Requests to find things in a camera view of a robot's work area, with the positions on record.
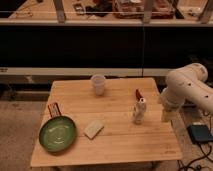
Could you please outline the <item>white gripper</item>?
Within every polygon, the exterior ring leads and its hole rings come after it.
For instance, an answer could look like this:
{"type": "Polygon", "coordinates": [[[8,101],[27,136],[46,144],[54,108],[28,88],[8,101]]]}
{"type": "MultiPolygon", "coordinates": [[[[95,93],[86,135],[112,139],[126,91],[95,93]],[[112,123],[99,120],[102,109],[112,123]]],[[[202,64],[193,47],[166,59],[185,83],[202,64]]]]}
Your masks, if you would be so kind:
{"type": "Polygon", "coordinates": [[[179,110],[178,109],[163,108],[161,121],[162,122],[170,122],[178,114],[179,114],[179,110]]]}

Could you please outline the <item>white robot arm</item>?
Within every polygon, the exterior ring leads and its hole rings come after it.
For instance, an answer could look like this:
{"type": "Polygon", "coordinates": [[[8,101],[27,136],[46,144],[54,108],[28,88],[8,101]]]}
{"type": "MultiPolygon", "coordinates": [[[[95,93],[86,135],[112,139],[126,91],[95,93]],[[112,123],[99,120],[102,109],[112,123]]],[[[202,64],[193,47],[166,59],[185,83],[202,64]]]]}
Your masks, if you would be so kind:
{"type": "Polygon", "coordinates": [[[185,100],[213,115],[213,88],[205,84],[207,78],[208,71],[200,63],[171,70],[165,77],[166,87],[159,97],[163,106],[161,121],[170,122],[185,100]]]}

